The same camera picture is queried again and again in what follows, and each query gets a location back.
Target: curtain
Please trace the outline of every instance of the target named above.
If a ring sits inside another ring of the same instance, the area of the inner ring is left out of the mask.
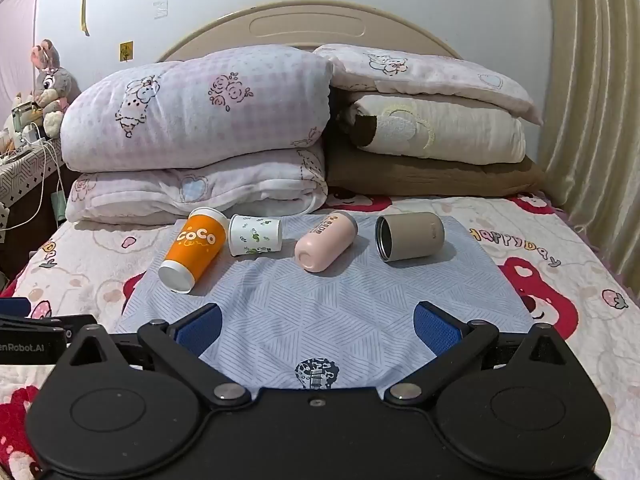
[[[545,190],[640,292],[640,0],[552,0]]]
[[[33,90],[36,0],[0,0],[0,125],[11,113],[15,95]]]

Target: screw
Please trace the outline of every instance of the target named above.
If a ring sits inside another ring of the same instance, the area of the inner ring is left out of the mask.
[[[391,395],[400,400],[411,400],[419,397],[422,393],[422,389],[417,384],[413,383],[398,383],[394,384],[389,390]]]
[[[244,386],[237,383],[219,384],[213,389],[213,394],[221,400],[236,400],[244,395]]]

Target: beige curtain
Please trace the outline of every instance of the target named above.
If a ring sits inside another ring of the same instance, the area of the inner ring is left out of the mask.
[[[545,189],[640,292],[640,0],[552,0]]]

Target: pink curtain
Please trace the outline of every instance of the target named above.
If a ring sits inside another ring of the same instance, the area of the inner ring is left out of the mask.
[[[35,6],[36,0],[0,0],[0,124],[11,113],[15,95],[33,89]]]

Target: stuffed rabbit toy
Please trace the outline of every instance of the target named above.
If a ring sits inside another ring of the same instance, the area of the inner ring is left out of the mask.
[[[49,40],[43,40],[31,49],[31,62],[40,72],[33,100],[42,108],[44,131],[49,137],[58,137],[69,104],[71,74],[60,66],[58,51]]]

